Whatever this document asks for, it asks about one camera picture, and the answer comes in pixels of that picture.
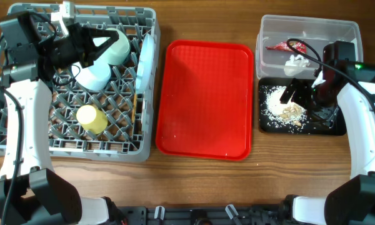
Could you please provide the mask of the small light blue bowl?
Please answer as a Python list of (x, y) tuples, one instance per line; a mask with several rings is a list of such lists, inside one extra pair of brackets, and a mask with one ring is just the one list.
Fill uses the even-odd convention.
[(92, 66), (85, 68), (79, 62), (74, 63), (71, 71), (82, 87), (92, 91), (104, 89), (111, 77), (111, 67), (102, 59), (97, 59)]

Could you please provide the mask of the rice food waste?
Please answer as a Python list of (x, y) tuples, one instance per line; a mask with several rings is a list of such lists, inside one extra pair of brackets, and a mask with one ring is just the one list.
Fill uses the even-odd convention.
[(300, 105), (292, 102), (287, 104), (280, 103), (280, 97), (286, 86), (263, 86), (261, 88), (265, 93), (265, 100), (261, 106), (261, 115), (268, 120), (266, 123), (272, 128), (301, 129), (304, 127), (304, 121), (307, 119), (307, 111)]

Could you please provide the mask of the white tissue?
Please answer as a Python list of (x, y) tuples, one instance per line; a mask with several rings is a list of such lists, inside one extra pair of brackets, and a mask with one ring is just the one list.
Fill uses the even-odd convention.
[(308, 67), (310, 62), (307, 58), (303, 57), (302, 55), (290, 55), (289, 60), (285, 62), (284, 65), (284, 73), (288, 77), (293, 77), (301, 72), (303, 72), (304, 68)]

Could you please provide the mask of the green bowl with food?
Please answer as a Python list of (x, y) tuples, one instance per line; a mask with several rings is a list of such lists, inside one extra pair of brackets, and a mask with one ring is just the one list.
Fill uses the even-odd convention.
[(102, 61), (112, 66), (118, 66), (125, 62), (131, 51), (128, 37), (116, 28), (108, 28), (108, 31), (116, 31), (119, 39), (113, 43), (94, 63)]

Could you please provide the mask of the red snack wrapper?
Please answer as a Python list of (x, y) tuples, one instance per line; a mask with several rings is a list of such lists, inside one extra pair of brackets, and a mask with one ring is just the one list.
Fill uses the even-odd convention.
[[(296, 49), (297, 51), (306, 54), (307, 53), (307, 47), (297, 41), (291, 41), (290, 46)], [(274, 46), (266, 46), (267, 50), (275, 50), (275, 51), (290, 51), (292, 52), (293, 50), (288, 47), (287, 42), (280, 42)]]

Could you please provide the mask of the large light blue plate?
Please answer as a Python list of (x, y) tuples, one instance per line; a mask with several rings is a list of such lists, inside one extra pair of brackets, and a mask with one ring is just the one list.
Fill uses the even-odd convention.
[(136, 72), (136, 93), (142, 94), (149, 85), (154, 63), (155, 42), (151, 35), (146, 35), (142, 44)]

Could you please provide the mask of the wooden chopstick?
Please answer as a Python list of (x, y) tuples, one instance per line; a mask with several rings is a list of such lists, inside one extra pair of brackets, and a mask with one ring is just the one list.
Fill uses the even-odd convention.
[(138, 95), (136, 93), (134, 94), (133, 100), (134, 101), (133, 101), (132, 116), (131, 116), (132, 124), (134, 124), (136, 120), (136, 109), (138, 105)]

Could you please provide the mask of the yellow plastic cup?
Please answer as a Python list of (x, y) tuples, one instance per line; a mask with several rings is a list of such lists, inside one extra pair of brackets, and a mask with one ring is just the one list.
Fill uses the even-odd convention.
[(92, 105), (81, 106), (76, 113), (76, 119), (82, 128), (93, 134), (103, 132), (108, 126), (106, 115)]

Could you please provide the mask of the white plastic fork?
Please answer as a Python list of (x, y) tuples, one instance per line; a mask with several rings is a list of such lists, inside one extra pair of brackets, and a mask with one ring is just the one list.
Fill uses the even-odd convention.
[(146, 132), (146, 114), (147, 114), (147, 101), (145, 98), (142, 99), (142, 113), (141, 113), (141, 124), (142, 124), (142, 132)]

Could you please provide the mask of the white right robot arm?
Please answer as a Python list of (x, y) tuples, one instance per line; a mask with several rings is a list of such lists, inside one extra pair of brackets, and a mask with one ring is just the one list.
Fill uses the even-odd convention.
[(375, 65), (335, 61), (322, 68), (322, 83), (308, 89), (293, 80), (281, 102), (293, 100), (306, 109), (312, 103), (337, 103), (349, 139), (351, 178), (326, 197), (287, 199), (284, 218), (309, 224), (375, 224)]

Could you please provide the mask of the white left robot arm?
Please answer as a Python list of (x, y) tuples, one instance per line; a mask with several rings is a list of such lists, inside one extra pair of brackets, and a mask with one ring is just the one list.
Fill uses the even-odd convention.
[(58, 176), (49, 153), (48, 119), (53, 77), (75, 63), (92, 66), (119, 36), (115, 31), (66, 26), (42, 37), (33, 11), (0, 19), (6, 63), (0, 91), (7, 104), (6, 153), (0, 170), (0, 219), (3, 224), (127, 224), (108, 197), (87, 198)]

